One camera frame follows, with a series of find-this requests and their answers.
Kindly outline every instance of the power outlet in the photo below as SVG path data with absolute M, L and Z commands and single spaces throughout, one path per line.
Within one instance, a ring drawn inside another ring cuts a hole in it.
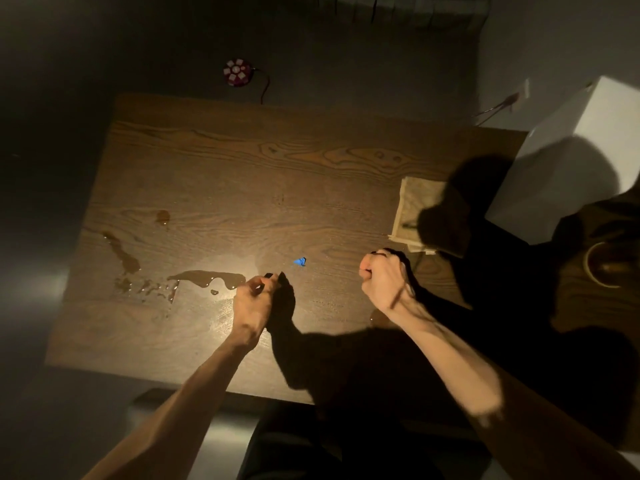
M 531 97 L 530 92 L 530 81 L 529 78 L 526 78 L 521 85 L 519 85 L 515 92 L 518 93 L 518 100 L 511 105 L 511 112 L 516 112 L 522 109 L 524 103 L 526 103 L 527 99 Z

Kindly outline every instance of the wooden table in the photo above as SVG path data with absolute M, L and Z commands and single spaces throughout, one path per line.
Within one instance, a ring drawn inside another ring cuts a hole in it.
M 402 177 L 447 180 L 479 155 L 513 158 L 523 138 L 348 111 L 122 95 L 46 362 L 181 383 L 229 332 L 235 291 L 220 279 L 206 288 L 183 280 L 171 303 L 167 278 L 284 271 L 295 292 L 292 322 L 263 334 L 231 391 L 316 403 L 349 397 L 462 425 L 415 347 L 367 329 L 372 305 L 356 270 L 365 253 L 389 245 Z M 300 257 L 306 266 L 293 264 Z M 579 265 L 568 269 L 561 327 L 606 322 L 640 345 L 629 320 L 640 301 L 617 306 Z M 424 257 L 417 274 L 437 296 L 464 304 L 442 257 Z M 618 309 L 622 316 L 608 320 Z M 635 447 L 632 436 L 626 444 Z

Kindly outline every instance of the gray floor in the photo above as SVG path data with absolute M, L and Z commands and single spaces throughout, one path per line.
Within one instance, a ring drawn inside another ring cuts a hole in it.
M 476 110 L 475 40 L 342 25 L 294 0 L 4 0 L 0 189 L 0 461 L 4 478 L 75 479 L 154 384 L 42 366 L 47 335 L 121 91 L 441 120 Z

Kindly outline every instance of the wall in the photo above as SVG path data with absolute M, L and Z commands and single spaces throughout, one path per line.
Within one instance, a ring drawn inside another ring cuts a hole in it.
M 481 109 L 530 78 L 531 98 L 486 126 L 530 130 L 599 75 L 640 87 L 640 0 L 492 0 L 480 36 Z

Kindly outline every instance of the wood grain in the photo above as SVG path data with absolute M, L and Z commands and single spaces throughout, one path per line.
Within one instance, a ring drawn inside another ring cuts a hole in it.
M 372 305 L 356 270 L 363 254 L 389 244 L 402 177 L 446 180 L 479 155 L 513 157 L 523 138 L 345 112 L 120 96 L 46 361 L 181 383 L 228 333 L 235 292 L 220 280 L 211 285 L 216 296 L 181 282 L 171 304 L 167 277 L 192 269 L 247 278 L 284 271 L 295 289 L 296 329 L 320 341 L 350 337 L 332 341 L 335 354 L 348 350 L 348 375 L 359 347 L 371 341 Z M 165 225 L 157 222 L 160 210 L 170 214 Z M 130 292 L 114 286 L 124 270 L 103 232 L 140 262 L 126 275 Z M 302 256 L 307 265 L 293 265 Z M 425 259 L 419 275 L 434 293 L 461 303 L 445 260 Z M 153 292 L 138 292 L 146 281 Z M 281 365 L 265 333 L 230 390 L 314 400 Z M 430 377 L 421 407 L 453 411 Z

